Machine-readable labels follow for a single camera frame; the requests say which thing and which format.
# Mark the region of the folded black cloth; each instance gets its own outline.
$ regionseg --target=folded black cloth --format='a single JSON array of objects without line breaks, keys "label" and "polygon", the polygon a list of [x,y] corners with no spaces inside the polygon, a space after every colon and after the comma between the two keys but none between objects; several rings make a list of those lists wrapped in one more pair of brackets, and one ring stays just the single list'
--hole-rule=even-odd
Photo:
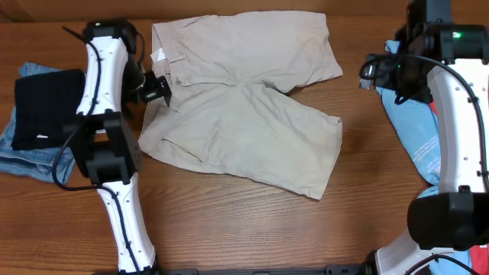
[{"label": "folded black cloth", "polygon": [[17,114],[12,148],[32,150],[59,147],[66,139],[63,126],[75,120],[84,87],[85,74],[82,70],[17,79]]}]

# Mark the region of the wooden table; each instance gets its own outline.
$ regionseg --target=wooden table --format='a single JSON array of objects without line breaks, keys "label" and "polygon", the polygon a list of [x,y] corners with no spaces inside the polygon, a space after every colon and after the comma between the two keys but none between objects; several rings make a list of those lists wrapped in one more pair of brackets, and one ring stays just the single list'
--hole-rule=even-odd
[{"label": "wooden table", "polygon": [[[458,16],[458,23],[489,24]],[[369,52],[404,22],[399,16],[332,16],[330,41],[344,76],[291,97],[342,118],[342,152],[320,202],[229,175],[193,173],[144,155],[140,198],[148,234],[166,268],[322,267],[361,262],[406,227],[426,184],[374,91],[358,88]],[[152,21],[134,21],[151,51]],[[82,43],[61,30],[82,22],[0,24],[0,128],[14,106],[25,61],[86,68]],[[149,67],[150,58],[145,60]],[[132,127],[141,128],[144,106]],[[70,185],[89,183],[75,169]],[[64,192],[27,177],[0,176],[0,274],[91,274],[116,270],[108,216],[96,192]]]}]

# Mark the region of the blue fabric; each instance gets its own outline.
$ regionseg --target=blue fabric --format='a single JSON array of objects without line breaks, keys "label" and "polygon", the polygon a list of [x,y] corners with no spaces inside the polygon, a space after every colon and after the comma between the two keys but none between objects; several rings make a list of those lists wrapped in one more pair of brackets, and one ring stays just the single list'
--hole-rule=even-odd
[{"label": "blue fabric", "polygon": [[[20,69],[21,77],[33,76],[41,73],[59,71],[36,63],[25,63]],[[37,150],[12,150],[11,143],[15,133],[15,107],[11,120],[0,137],[0,171],[18,176],[30,176],[45,182],[53,182],[53,162],[59,148]],[[67,148],[57,167],[57,176],[60,182],[66,183],[73,171],[75,159],[71,150]]]},{"label": "blue fabric", "polygon": [[[400,43],[389,40],[386,42],[386,50],[397,53]],[[407,100],[402,105],[396,105],[395,91],[377,87],[377,92],[382,98],[387,116],[396,129],[400,142],[413,160],[418,173],[428,183],[434,185],[419,195],[419,197],[438,195],[440,183],[441,151],[439,143],[438,118],[429,105],[415,100]],[[471,259],[468,251],[450,254],[464,264],[471,267]],[[468,271],[458,265],[441,259],[438,263],[432,262],[429,269],[434,275],[453,274],[465,275]]]}]

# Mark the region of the blue jeans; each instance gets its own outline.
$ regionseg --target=blue jeans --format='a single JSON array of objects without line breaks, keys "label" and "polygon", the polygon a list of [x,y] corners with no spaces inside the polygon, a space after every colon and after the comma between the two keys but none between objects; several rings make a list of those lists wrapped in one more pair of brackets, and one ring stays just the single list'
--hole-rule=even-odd
[{"label": "blue jeans", "polygon": [[[21,77],[33,76],[41,73],[59,71],[36,63],[26,62],[20,69]],[[30,176],[45,182],[53,182],[53,162],[59,148],[36,150],[12,150],[11,143],[15,133],[15,107],[11,120],[0,137],[0,171],[18,176]],[[57,167],[57,176],[60,182],[66,183],[73,171],[75,159],[71,150],[67,148]]]}]

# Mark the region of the white label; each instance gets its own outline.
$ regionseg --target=white label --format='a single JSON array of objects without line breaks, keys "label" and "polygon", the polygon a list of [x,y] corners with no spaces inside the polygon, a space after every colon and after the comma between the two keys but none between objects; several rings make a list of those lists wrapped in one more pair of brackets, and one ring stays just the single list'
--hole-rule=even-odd
[{"label": "white label", "polygon": [[159,48],[158,50],[156,50],[154,53],[151,54],[151,59],[155,63],[165,58],[167,58],[167,56],[163,52],[163,48]]}]

